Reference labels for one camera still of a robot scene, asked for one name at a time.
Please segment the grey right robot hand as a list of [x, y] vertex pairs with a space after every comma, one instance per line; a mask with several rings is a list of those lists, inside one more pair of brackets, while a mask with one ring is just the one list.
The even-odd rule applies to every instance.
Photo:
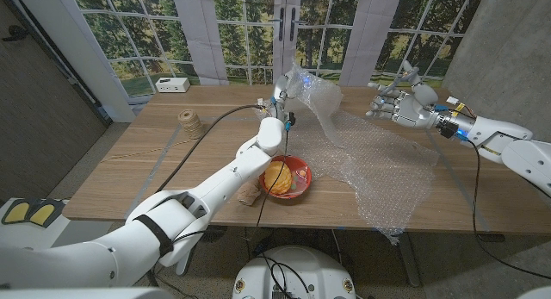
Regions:
[[370, 104], [367, 117], [387, 119], [409, 128], [432, 128], [437, 113], [434, 106], [437, 93], [418, 75], [419, 69], [404, 62], [404, 72], [389, 85], [369, 82], [378, 95]]

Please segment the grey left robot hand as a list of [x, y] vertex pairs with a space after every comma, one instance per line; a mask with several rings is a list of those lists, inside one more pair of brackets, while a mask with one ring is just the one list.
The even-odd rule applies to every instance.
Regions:
[[304, 92], [303, 77], [297, 72], [281, 75], [275, 82], [273, 101], [269, 112], [280, 121], [286, 121], [288, 114], [296, 110], [306, 110], [307, 106], [301, 100]]

